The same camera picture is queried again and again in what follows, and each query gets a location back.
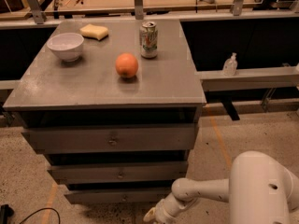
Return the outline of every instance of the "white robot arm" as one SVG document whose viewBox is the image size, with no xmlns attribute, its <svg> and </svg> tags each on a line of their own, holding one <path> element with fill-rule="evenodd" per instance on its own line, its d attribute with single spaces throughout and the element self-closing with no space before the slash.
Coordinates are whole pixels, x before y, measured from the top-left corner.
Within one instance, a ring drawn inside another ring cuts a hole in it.
<svg viewBox="0 0 299 224">
<path fill-rule="evenodd" d="M 299 179 L 271 157 L 245 152 L 234 160 L 229 179 L 176 180 L 144 221 L 176 223 L 199 198 L 229 203 L 231 224 L 290 224 L 289 212 L 299 206 Z"/>
</svg>

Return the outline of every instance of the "drawer handle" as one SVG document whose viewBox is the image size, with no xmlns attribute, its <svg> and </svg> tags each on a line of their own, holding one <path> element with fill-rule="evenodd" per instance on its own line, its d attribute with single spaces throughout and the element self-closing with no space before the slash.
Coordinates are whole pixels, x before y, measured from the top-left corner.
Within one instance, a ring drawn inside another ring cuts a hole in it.
<svg viewBox="0 0 299 224">
<path fill-rule="evenodd" d="M 119 172 L 118 179 L 123 179 L 123 172 Z"/>
<path fill-rule="evenodd" d="M 126 195 L 124 195 L 121 199 L 123 202 L 127 202 L 128 201 L 128 197 Z"/>
<path fill-rule="evenodd" d="M 118 142 L 116 141 L 116 139 L 114 138 L 111 138 L 108 143 L 111 145 L 111 146 L 116 146 L 118 144 Z"/>
</svg>

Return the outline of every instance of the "speckled floor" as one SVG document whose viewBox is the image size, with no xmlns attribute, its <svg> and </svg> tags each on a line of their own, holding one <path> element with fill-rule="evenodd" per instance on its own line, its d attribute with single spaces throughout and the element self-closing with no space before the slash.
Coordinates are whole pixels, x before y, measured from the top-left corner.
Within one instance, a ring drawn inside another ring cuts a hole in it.
<svg viewBox="0 0 299 224">
<path fill-rule="evenodd" d="M 238 103 L 239 121 L 232 121 L 219 104 L 205 107 L 200 135 L 189 157 L 187 177 L 195 180 L 227 178 L 234 158 L 247 150 L 264 152 L 299 176 L 299 101 L 273 103 L 264 113 L 258 103 Z M 55 208 L 62 224 L 139 224 L 153 203 L 71 205 L 65 187 L 57 186 L 47 173 L 48 163 L 27 145 L 21 126 L 6 127 L 0 116 L 0 204 L 15 214 L 8 223 L 20 223 L 39 208 Z M 291 214 L 291 224 L 299 212 Z M 56 224 L 53 211 L 43 211 L 26 223 Z M 178 224 L 229 223 L 227 203 L 201 200 L 178 217 Z"/>
</svg>

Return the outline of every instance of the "aluminum can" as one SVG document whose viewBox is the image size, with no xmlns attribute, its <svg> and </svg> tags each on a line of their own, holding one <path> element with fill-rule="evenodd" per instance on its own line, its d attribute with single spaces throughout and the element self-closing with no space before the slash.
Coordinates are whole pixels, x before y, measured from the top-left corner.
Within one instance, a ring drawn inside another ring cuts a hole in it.
<svg viewBox="0 0 299 224">
<path fill-rule="evenodd" d="M 140 26 L 140 53 L 145 58 L 157 56 L 158 29 L 155 21 L 145 21 Z"/>
</svg>

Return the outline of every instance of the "drawer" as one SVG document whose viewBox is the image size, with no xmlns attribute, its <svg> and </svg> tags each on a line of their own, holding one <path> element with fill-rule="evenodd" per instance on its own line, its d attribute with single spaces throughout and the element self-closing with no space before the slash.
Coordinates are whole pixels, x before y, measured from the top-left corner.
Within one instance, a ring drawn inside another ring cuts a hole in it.
<svg viewBox="0 0 299 224">
<path fill-rule="evenodd" d="M 187 168 L 186 161 L 165 161 L 51 166 L 49 173 L 58 184 L 122 183 L 174 180 Z"/>
<path fill-rule="evenodd" d="M 93 203 L 157 203 L 171 192 L 168 188 L 149 189 L 102 189 L 69 191 L 65 198 L 71 204 Z"/>
<path fill-rule="evenodd" d="M 40 128 L 22 135 L 36 153 L 119 152 L 192 149 L 195 124 L 126 127 Z"/>
</svg>

